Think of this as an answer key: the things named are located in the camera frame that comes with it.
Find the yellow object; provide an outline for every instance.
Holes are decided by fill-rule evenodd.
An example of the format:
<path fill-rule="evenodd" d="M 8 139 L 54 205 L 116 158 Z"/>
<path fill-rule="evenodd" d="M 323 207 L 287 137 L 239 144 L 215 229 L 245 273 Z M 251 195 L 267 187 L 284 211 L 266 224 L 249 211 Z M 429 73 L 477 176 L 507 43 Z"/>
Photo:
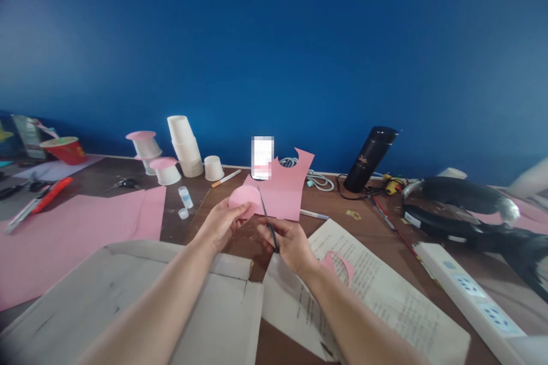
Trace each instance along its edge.
<path fill-rule="evenodd" d="M 392 178 L 392 176 L 390 174 L 384 174 L 383 177 L 382 177 L 382 179 L 384 181 L 386 181 L 388 179 L 391 179 L 391 178 Z M 394 180 L 390 181 L 388 183 L 388 185 L 386 186 L 386 192 L 388 193 L 388 195 L 394 195 L 398 192 L 396 190 L 396 187 L 401 186 L 402 184 L 405 187 L 407 185 L 407 180 L 406 179 L 394 179 Z"/>

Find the white paper cup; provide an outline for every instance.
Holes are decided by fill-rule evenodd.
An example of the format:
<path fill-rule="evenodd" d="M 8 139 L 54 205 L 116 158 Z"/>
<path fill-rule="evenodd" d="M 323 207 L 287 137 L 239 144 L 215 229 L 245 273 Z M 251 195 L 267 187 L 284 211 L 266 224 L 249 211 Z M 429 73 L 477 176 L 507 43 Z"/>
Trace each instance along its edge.
<path fill-rule="evenodd" d="M 217 156 L 209 156 L 204 159 L 205 179 L 208 181 L 219 181 L 224 177 L 221 160 Z"/>
<path fill-rule="evenodd" d="M 193 137 L 186 144 L 179 144 L 175 141 L 171 141 L 175 154 L 179 161 L 195 161 L 197 159 L 202 161 L 202 156 L 200 155 L 200 149 L 198 148 L 198 142 Z"/>
<path fill-rule="evenodd" d="M 186 220 L 188 218 L 188 210 L 186 208 L 181 208 L 179 210 L 179 218 L 181 218 L 181 220 Z"/>
<path fill-rule="evenodd" d="M 202 164 L 202 159 L 198 158 L 194 161 L 180 161 L 181 169 L 183 170 L 183 175 L 186 178 L 198 177 L 204 172 L 204 165 Z"/>
<path fill-rule="evenodd" d="M 171 116 L 167 118 L 170 128 L 171 140 L 177 144 L 186 144 L 194 138 L 192 128 L 186 116 Z"/>
<path fill-rule="evenodd" d="M 136 131 L 129 133 L 126 138 L 133 142 L 137 157 L 150 159 L 162 154 L 162 150 L 158 147 L 158 143 L 154 139 L 155 135 L 156 133 L 154 131 Z"/>
<path fill-rule="evenodd" d="M 160 156 L 154 157 L 154 158 L 151 158 L 151 159 L 142 159 L 141 157 L 137 157 L 137 156 L 135 157 L 136 160 L 139 160 L 139 161 L 143 162 L 144 171 L 146 172 L 147 175 L 156 175 L 156 170 L 154 170 L 154 168 L 150 167 L 150 163 L 153 162 L 154 160 L 158 159 L 158 158 L 160 158 Z"/>
<path fill-rule="evenodd" d="M 156 170 L 158 184 L 171 185 L 181 179 L 181 174 L 175 164 L 177 164 L 177 160 L 173 157 L 161 157 L 150 163 L 150 167 Z"/>
<path fill-rule="evenodd" d="M 441 173 L 437 175 L 438 177 L 451 177 L 456 178 L 459 180 L 466 180 L 466 177 L 468 177 L 468 174 L 465 172 L 462 172 L 456 168 L 446 168 Z"/>

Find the pink cardstock sheet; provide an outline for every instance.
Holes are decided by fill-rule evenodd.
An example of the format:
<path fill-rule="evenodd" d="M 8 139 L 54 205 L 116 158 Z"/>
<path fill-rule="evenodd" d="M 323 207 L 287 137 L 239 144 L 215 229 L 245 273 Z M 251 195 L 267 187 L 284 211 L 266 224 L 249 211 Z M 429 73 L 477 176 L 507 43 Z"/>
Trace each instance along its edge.
<path fill-rule="evenodd" d="M 537 234 L 548 235 L 548 214 L 537 207 L 518 198 L 509 197 L 519 208 L 520 217 L 512 225 L 516 228 L 530 230 Z M 501 215 L 471 213 L 486 224 L 502 224 Z"/>
<path fill-rule="evenodd" d="M 299 161 L 293 167 L 286 168 L 280 165 L 276 157 L 272 163 L 272 176 L 269 180 L 256 181 L 249 175 L 244 181 L 243 185 L 260 188 L 269 217 L 280 220 L 299 220 L 304 181 L 312 165 L 314 154 L 298 148 L 295 150 L 299 154 Z M 262 206 L 257 214 L 264 214 Z"/>
<path fill-rule="evenodd" d="M 43 295 L 105 245 L 159 240 L 165 197 L 164 186 L 112 198 L 78 195 L 0 234 L 0 311 Z"/>
<path fill-rule="evenodd" d="M 342 264 L 344 265 L 344 268 L 346 270 L 346 273 L 348 274 L 348 287 L 352 287 L 352 279 L 354 278 L 354 266 L 348 262 L 345 258 L 343 258 L 341 255 L 336 253 L 335 251 L 327 251 L 327 255 L 324 259 L 321 260 L 321 264 L 326 267 L 328 270 L 330 270 L 333 274 L 337 275 L 337 270 L 335 269 L 335 263 L 333 262 L 333 256 L 337 257 L 342 261 Z"/>

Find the black scissors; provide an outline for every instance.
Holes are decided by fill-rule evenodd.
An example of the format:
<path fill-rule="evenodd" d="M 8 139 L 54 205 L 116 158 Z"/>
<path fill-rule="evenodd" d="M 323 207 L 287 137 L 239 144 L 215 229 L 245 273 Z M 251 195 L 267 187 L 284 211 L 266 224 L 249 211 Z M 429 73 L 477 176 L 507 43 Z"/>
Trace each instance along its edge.
<path fill-rule="evenodd" d="M 259 190 L 259 195 L 261 196 L 261 202 L 263 203 L 264 217 L 267 219 L 268 229 L 270 230 L 270 233 L 272 234 L 272 238 L 274 239 L 274 252 L 276 254 L 279 254 L 280 253 L 280 247 L 278 246 L 278 240 L 276 239 L 276 233 L 274 231 L 274 228 L 272 227 L 272 224 L 270 223 L 270 221 L 268 221 L 267 209 L 264 207 L 264 201 L 263 201 L 263 195 L 261 194 L 261 189 L 259 188 L 259 186 L 257 186 L 257 189 Z"/>

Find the glue stick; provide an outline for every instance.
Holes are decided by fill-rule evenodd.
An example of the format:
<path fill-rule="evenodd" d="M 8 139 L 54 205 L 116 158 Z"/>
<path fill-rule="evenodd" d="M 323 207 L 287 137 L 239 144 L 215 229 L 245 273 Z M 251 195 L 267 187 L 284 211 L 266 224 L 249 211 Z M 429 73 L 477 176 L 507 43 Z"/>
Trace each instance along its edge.
<path fill-rule="evenodd" d="M 182 186 L 179 188 L 179 195 L 181 196 L 181 200 L 183 200 L 183 204 L 185 208 L 192 208 L 194 204 L 192 203 L 192 200 L 190 199 L 190 194 L 188 192 L 188 189 L 185 186 Z"/>

